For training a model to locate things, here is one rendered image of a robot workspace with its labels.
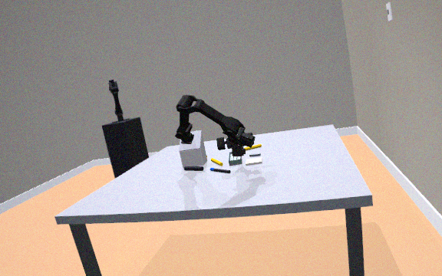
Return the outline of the keyboard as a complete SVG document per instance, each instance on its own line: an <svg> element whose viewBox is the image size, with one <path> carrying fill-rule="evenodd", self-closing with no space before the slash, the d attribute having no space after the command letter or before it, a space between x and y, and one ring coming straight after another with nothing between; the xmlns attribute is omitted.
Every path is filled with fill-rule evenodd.
<svg viewBox="0 0 442 276"><path fill-rule="evenodd" d="M239 165L242 164L242 156L233 156L232 152L229 152L229 165Z"/></svg>

